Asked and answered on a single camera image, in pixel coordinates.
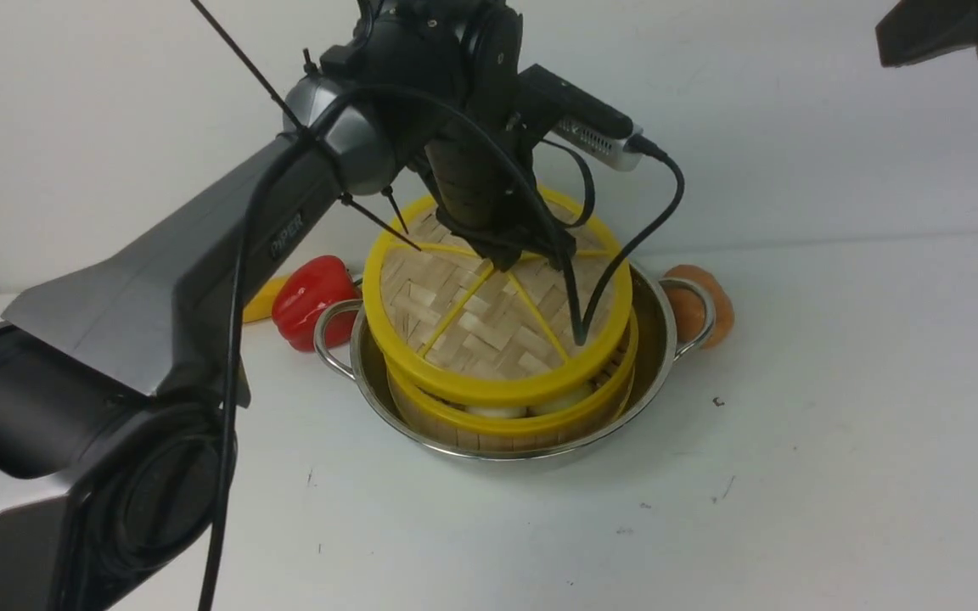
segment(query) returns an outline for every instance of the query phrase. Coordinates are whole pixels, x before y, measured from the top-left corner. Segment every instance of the pot handle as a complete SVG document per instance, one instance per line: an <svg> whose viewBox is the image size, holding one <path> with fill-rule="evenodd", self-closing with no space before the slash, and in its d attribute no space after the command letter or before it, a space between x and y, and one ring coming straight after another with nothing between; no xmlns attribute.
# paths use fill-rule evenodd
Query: pot handle
<svg viewBox="0 0 978 611"><path fill-rule="evenodd" d="M323 359L323 364L331 368L331 371L335 371L346 378L357 381L357 375L353 372L353 367L349 367L345 363L338 360L338 356L334 356L334 353L327 348L327 325L330 321L334 320L338 314L345 314L346 312L356 312L361 309L360 299L346 299L346 301L339 301L334 303L326 310L323 310L322 314L319 314L319 320L315 323L315 333L312 336L312 343L315 344L315 353Z"/></svg>
<svg viewBox="0 0 978 611"><path fill-rule="evenodd" d="M698 345L703 345L707 341L707 338L711 337L711 332L715 330L715 301L711 300L711 294L704 287L699 286L698 283L687 281L684 278L660 278L659 285L663 289L686 289L690 293L695 294L696 297L699 297L704 305L704 326L700 329L696 337L690 341L686 341L684 344L677 345L677 348L674 350L674 360L676 361L680 357L686 356L686 353L691 352Z"/></svg>

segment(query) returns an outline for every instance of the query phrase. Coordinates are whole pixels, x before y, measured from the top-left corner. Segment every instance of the bamboo steamer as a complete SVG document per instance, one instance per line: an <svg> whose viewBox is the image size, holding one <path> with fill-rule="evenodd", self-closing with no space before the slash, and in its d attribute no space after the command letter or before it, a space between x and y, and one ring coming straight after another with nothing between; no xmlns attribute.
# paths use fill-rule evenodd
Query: bamboo steamer
<svg viewBox="0 0 978 611"><path fill-rule="evenodd" d="M542 194L566 223L581 213L563 194ZM628 266L606 287L587 343L576 345L562 274L528 254L500 273L440 225L435 212L432 198L408 206L408 238L422 251L381 233L362 285L368 328L411 426L461 446L513 449L559 444L612 418L628 396L636 355ZM402 231L398 220L392 226ZM621 247L595 217L570 231L583 309ZM593 388L590 397L539 417L502 420L457 409L538 406L583 385Z"/></svg>

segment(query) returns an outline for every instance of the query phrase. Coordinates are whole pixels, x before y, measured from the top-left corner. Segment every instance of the white wall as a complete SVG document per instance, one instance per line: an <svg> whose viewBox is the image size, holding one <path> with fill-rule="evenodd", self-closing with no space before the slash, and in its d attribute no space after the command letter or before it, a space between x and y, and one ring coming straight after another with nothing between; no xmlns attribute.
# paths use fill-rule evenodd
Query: white wall
<svg viewBox="0 0 978 611"><path fill-rule="evenodd" d="M523 65L624 109L682 163L686 204L648 250L978 229L978 63L882 70L874 24L895 2L513 0ZM209 4L282 90L301 47L345 42L356 16L353 0ZM278 125L187 0L0 0L0 289L111 255ZM543 158L543 181L582 192ZM652 164L597 179L622 236L672 185ZM295 260L356 261L375 234L336 210Z"/></svg>

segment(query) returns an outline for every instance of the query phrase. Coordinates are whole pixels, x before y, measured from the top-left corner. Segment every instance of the yellow rim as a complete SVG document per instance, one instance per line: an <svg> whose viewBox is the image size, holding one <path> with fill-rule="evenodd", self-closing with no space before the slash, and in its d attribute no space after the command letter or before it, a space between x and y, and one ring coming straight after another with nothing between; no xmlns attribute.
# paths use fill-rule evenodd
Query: yellow rim
<svg viewBox="0 0 978 611"><path fill-rule="evenodd" d="M470 433L477 434L500 434L501 436L517 437L556 433L565 426L582 421L600 407L605 406L606 401L609 401L610 397L620 391L622 385L627 384L629 390L621 398L621 404L615 407L614 413L621 415L624 411L629 395L632 394L632 380L636 375L636 355L640 345L637 336L639 324L637 324L636 312L629 314L628 329L629 340L625 347L625 355L621 359L621 366L610 376L608 382L598 387L590 397L568 407L566 410L547 415L537 415L536 417L516 418L515 420L477 417L477 415L459 411L430 397L418 386L411 383L410 379L404 378L401 373L397 372L391 361L387 362L387 370L391 375L391 382L399 387L399 390L414 403L416 409L428 412L432 417L445 421L457 429L468 430Z"/></svg>
<svg viewBox="0 0 978 611"><path fill-rule="evenodd" d="M582 211L581 206L565 194L544 188L541 189L541 193L547 201L554 202L554 204L562 206L573 214L579 214ZM431 197L424 197L407 206L403 215L407 219L411 219L411 217L418 216L434 205L436 202ZM397 231L402 229L397 219L391 221L391 225ZM594 216L591 216L591 219L587 221L587 228L601 241L606 255L613 255L621 251L621 246L614 239L613 232ZM411 383L447 401L477 406L529 406L531 403L536 405L537 403L551 401L573 390L583 382L587 382L588 379L594 378L594 375L601 370L610 356L613 356L614 350L621 342L622 334L625 333L625 327L628 325L630 312L632 312L632 278L627 263L622 264L614 272L612 281L610 281L610 285L614 289L614 302L613 305L610 305L610 312L606 317L603 332L597 337L590 338L585 349L578 356L564 363L563 367L558 367L552 372L531 376L531 378L509 380L471 378L447 371L442 367L436 367L436 365L426 361L423 356L419 356L418 352L415 352L410 348L410 345L405 343L405 340L391 325L387 312L385 312L380 274L383 271L384 260L387 258L388 251L392 247L401 246L401 244L401 241L396 240L390 233L383 233L376 240L376 244L373 244L372 250L368 252L362 285L364 312L368 319L368 328L372 329L372 335L376 339L380 351L393 363L395 370L402 373L403 378L408 378ZM461 247L451 247L447 244L442 246L446 246L446 248L430 248L453 252L454 254L466 254L465 249ZM582 255L587 256L602 254L603 251L582 252Z"/></svg>

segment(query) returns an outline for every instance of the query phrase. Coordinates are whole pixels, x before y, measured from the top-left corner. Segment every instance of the stainless steel pot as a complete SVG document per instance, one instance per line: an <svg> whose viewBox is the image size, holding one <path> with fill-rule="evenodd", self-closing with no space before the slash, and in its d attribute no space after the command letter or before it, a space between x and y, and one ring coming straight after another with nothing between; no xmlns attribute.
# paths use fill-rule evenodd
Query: stainless steel pot
<svg viewBox="0 0 978 611"><path fill-rule="evenodd" d="M687 289L700 297L704 305L704 326L698 337L687 341L687 343L677 344L674 313L671 311L671 302L667 299L663 287ZM439 441L430 440L416 430L410 429L402 421L395 407L395 402L391 398L391 388L387 383L387 365L385 365L383 353L379 351L372 333L369 332L364 309L361 309L361 301L358 299L334 303L319 317L315 327L315 351L322 357L327 367L357 383L361 394L364 395L365 400L368 400L368 404L372 406L380 418L383 418L397 432L426 448L452 457L484 461L505 462L544 459L545 457L564 455L564 453L590 446L595 441L604 440L605 437L609 437L610 434L632 421L648 406L651 400L655 398L655 394L662 388L663 383L666 382L666 376L671 372L671 365L698 345L702 345L711 336L711 330L715 327L715 305L711 301L711 295L701 286L683 278L661 278L659 281L655 281L637 270L635 266L632 268L632 308L636 310L641 333L637 353L636 378L632 383L632 394L629 395L625 412L617 420L610 422L602 429L595 430L587 437L539 450L499 452L459 449ZM350 340L351 363L345 364L326 347L323 332L337 314L352 311L357 311L357 320L353 324L353 335Z"/></svg>

